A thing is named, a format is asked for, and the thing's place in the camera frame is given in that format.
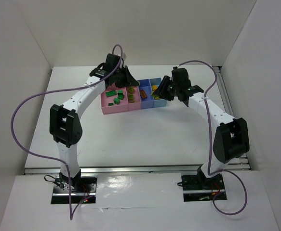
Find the brown orange lego brick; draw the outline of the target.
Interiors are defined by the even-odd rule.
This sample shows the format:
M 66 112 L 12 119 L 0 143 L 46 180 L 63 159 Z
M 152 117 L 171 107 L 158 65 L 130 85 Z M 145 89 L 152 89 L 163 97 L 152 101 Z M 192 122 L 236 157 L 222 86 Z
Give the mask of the brown orange lego brick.
M 147 99 L 147 94 L 144 90 L 140 90 L 139 92 L 142 99 Z

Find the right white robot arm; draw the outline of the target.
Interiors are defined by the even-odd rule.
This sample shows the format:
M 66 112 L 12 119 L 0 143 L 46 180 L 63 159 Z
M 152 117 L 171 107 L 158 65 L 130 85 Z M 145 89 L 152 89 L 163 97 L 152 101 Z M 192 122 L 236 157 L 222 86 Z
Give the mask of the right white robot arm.
M 229 162 L 249 151 L 247 122 L 243 118 L 236 119 L 227 114 L 205 95 L 201 87 L 193 86 L 185 68 L 175 67 L 172 76 L 164 76 L 152 95 L 167 101 L 177 98 L 208 122 L 208 161 L 198 168 L 195 176 L 178 184 L 185 190 L 213 188 Z

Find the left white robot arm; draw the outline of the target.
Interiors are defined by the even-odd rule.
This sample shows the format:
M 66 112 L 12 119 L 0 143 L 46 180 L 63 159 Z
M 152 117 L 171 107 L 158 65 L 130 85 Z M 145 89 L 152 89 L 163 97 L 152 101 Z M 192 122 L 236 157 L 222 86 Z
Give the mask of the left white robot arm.
M 124 64 L 124 59 L 109 53 L 106 61 L 89 73 L 84 89 L 63 104 L 54 104 L 50 108 L 50 134 L 57 144 L 60 159 L 64 161 L 59 178 L 73 189 L 82 184 L 77 157 L 77 143 L 82 137 L 81 116 L 93 100 L 111 85 L 124 88 L 138 86 L 139 83 Z

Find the small lime lego brick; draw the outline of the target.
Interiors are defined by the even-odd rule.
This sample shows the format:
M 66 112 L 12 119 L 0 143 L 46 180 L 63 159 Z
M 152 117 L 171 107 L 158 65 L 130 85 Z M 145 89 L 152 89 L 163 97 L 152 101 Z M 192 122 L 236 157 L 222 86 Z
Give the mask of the small lime lego brick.
M 129 87 L 127 90 L 130 94 L 133 94 L 135 89 L 133 87 Z

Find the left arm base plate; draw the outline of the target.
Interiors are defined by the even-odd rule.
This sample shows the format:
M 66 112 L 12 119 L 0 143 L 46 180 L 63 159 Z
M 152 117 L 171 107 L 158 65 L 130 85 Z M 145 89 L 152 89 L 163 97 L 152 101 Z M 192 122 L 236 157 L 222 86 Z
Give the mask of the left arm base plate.
M 68 184 L 61 181 L 60 178 L 54 178 L 53 176 L 47 175 L 44 177 L 51 177 L 50 180 L 54 184 L 51 204 L 52 205 L 63 205 L 69 204 L 68 200 Z M 83 204 L 95 204 L 96 203 L 96 186 L 97 177 L 84 177 L 81 179 L 80 186 L 77 188 L 71 188 L 71 203 L 78 204 L 83 200 Z

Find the dark green lego brick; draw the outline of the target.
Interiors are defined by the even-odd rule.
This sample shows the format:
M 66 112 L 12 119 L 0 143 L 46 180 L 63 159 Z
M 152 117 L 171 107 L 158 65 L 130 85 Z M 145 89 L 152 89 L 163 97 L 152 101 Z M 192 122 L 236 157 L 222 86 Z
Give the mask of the dark green lego brick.
M 115 103 L 115 104 L 120 104 L 120 99 L 114 98 L 114 103 Z

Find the green long lego brick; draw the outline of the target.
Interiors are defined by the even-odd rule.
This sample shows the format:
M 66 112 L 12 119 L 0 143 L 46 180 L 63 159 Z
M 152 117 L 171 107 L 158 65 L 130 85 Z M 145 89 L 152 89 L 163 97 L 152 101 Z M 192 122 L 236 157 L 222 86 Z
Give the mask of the green long lego brick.
M 115 95 L 117 95 L 116 90 L 106 92 L 106 97 L 112 97 L 112 96 L 115 96 Z

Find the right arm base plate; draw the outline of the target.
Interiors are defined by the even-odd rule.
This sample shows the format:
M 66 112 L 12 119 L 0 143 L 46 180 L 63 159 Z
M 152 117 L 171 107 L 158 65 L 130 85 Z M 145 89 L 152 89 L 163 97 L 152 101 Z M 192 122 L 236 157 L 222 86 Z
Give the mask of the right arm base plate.
M 183 190 L 184 202 L 227 200 L 223 177 L 219 174 L 201 183 L 196 175 L 182 175 L 177 186 Z

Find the lime lego brick dropped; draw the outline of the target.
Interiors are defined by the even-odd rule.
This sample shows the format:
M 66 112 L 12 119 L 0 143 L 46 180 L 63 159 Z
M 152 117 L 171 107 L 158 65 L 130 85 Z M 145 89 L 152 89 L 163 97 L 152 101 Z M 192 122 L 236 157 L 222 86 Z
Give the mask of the lime lego brick dropped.
M 129 94 L 128 95 L 128 100 L 129 101 L 133 101 L 134 100 L 134 95 L 133 94 Z

